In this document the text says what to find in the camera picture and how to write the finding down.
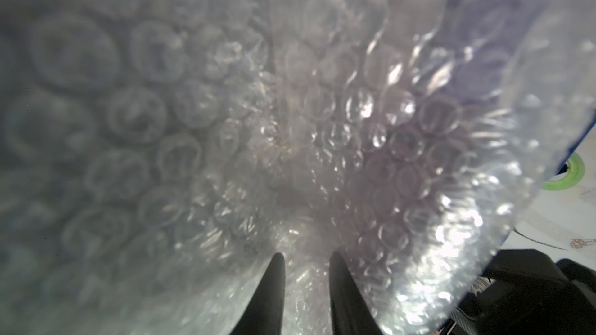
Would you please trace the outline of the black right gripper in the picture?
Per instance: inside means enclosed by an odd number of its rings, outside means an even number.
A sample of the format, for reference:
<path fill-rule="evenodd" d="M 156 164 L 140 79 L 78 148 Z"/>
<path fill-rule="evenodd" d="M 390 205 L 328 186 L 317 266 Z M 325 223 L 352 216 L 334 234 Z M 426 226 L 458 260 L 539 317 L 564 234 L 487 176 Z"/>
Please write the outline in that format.
<path fill-rule="evenodd" d="M 537 250 L 502 250 L 485 268 L 490 285 L 468 293 L 451 334 L 593 334 L 595 272 Z"/>

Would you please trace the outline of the bubble wrap sheet stack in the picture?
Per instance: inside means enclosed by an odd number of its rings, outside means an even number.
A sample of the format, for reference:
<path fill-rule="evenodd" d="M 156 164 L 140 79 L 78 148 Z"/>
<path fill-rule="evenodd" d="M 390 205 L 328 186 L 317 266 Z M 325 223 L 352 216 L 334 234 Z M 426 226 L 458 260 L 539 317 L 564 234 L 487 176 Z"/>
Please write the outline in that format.
<path fill-rule="evenodd" d="M 282 332 L 329 334 L 335 251 L 383 333 L 439 325 L 588 124 L 595 0 L 521 41 L 510 212 L 378 213 L 345 203 L 337 81 L 397 1 L 1 0 L 1 332 L 229 334 L 281 253 Z"/>

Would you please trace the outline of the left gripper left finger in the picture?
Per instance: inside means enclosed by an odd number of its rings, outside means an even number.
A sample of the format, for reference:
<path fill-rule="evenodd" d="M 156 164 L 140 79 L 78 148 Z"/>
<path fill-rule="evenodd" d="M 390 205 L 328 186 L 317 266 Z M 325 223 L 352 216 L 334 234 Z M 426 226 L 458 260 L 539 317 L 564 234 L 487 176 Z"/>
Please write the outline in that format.
<path fill-rule="evenodd" d="M 285 287 L 285 259 L 275 253 L 231 335 L 281 335 Z"/>

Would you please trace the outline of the blue tape dispenser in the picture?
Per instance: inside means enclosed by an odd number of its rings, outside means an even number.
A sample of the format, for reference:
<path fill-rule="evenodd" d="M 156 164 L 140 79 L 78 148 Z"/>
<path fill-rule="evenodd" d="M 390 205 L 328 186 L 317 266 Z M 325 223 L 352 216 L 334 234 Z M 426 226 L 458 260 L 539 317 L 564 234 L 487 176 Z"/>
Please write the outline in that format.
<path fill-rule="evenodd" d="M 568 190 L 576 186 L 584 178 L 585 163 L 577 153 L 577 149 L 591 132 L 594 125 L 595 113 L 592 113 L 589 124 L 583 130 L 579 138 L 568 149 L 565 161 L 561 163 L 557 174 L 543 184 L 541 187 L 542 190 L 551 192 Z"/>

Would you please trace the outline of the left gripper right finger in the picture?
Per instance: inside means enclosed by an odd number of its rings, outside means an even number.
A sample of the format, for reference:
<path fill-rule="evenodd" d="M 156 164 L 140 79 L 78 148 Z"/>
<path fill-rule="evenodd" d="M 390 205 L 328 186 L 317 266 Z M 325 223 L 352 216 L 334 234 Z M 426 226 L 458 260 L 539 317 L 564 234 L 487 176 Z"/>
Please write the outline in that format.
<path fill-rule="evenodd" d="M 329 290 L 334 335 L 381 335 L 342 255 L 330 258 Z"/>

